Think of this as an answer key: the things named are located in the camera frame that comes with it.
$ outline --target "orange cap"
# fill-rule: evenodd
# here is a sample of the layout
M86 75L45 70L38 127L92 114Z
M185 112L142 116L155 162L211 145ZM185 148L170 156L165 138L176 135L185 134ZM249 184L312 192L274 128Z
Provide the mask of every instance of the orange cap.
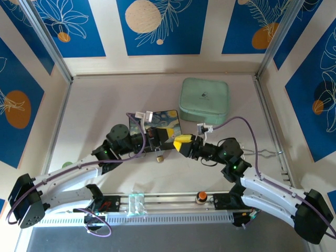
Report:
M206 192L199 192L199 193L198 193L198 198L199 198L200 200L205 200L206 197L207 197Z

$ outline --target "white connector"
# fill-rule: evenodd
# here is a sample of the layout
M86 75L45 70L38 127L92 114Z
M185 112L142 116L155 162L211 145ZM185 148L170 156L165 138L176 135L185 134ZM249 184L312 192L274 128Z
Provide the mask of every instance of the white connector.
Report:
M214 132L214 128L212 125L206 125L205 123L198 123L197 124L197 133L198 135L204 135L204 142L207 139L207 133Z
M152 122L153 119L153 112L151 111L146 111L146 113L142 112L136 112L135 113L135 118L140 119L140 125L142 128L143 133L146 134L146 128L145 128L145 122Z

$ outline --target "mint green case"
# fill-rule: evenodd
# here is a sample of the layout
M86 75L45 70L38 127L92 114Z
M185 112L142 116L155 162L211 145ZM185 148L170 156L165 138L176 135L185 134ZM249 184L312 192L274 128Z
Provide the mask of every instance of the mint green case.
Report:
M221 124L229 112L227 83L186 78L180 96L180 118L186 121Z

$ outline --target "white tabletop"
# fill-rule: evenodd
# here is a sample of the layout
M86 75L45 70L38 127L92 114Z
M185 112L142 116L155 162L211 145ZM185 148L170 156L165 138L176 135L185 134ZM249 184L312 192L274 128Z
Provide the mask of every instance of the white tabletop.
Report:
M175 74L79 78L72 84L49 171L90 155L114 125L128 125L126 112L178 110L182 82L187 77L225 81L231 95L228 117L246 118L255 132L259 149L275 149L252 76ZM182 133L197 134L195 122L180 119L180 123ZM227 137L235 137L245 148L254 149L251 134L241 120L209 134L208 142L217 143ZM155 154L148 153L86 183L96 183L104 193L226 191L233 186L221 174L222 165L206 167L175 150L165 151L164 158L163 163L157 163ZM255 157L246 160L254 165ZM281 165L276 157L259 158L259 168L282 181Z

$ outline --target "painting on panel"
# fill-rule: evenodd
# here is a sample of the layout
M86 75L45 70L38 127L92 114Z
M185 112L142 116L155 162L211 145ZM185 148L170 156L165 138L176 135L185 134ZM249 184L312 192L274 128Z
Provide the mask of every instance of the painting on panel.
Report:
M286 84L314 161L336 151L336 19Z
M63 57L105 56L88 0L36 0L34 6Z
M316 10L320 6L323 0L305 0L301 10L291 25L287 35L282 41L277 53L274 56L274 62L278 69L282 66L290 51L300 38L304 29L312 19Z
M0 161L17 168L43 89L0 39Z
M129 56L197 55L208 0L117 0Z
M0 0L0 5L46 71L51 74L55 63L20 8L18 0Z
M263 54L290 0L236 0L222 54Z

